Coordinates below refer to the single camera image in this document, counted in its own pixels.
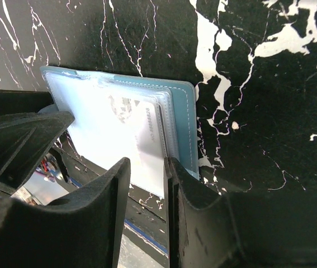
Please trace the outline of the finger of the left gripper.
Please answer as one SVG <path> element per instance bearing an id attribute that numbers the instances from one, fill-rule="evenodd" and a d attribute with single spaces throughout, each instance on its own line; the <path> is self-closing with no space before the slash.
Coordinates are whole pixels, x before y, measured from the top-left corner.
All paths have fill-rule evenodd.
<path id="1" fill-rule="evenodd" d="M 0 193 L 23 186 L 73 121 L 48 92 L 0 89 Z"/>

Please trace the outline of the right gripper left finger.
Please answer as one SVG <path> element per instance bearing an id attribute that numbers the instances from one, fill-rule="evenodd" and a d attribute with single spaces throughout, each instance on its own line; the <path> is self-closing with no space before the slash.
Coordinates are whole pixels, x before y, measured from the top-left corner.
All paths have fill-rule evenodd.
<path id="1" fill-rule="evenodd" d="M 0 198 L 0 267 L 116 267 L 130 160 L 48 205 Z"/>

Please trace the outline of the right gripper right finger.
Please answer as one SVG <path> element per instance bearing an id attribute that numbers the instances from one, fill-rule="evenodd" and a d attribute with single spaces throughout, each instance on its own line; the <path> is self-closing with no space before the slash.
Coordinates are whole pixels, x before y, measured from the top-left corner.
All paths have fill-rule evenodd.
<path id="1" fill-rule="evenodd" d="M 317 191 L 218 194 L 164 161 L 170 267 L 317 267 Z"/>

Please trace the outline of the blue leather card holder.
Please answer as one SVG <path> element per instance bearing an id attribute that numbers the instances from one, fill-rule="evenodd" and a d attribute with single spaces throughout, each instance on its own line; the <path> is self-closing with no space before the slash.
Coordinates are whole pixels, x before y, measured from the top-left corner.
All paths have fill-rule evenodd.
<path id="1" fill-rule="evenodd" d="M 143 78 L 56 66 L 41 67 L 43 78 L 60 111 L 74 122 L 68 127 L 77 154 L 109 169 L 123 157 L 131 162 L 131 183 L 164 197 L 164 159 L 173 157 L 198 178 L 196 94 L 191 83 Z M 123 131 L 110 107 L 110 95 L 145 99 L 155 106 L 157 133 L 163 149 L 162 165 L 147 169 L 135 165 L 124 145 Z"/>

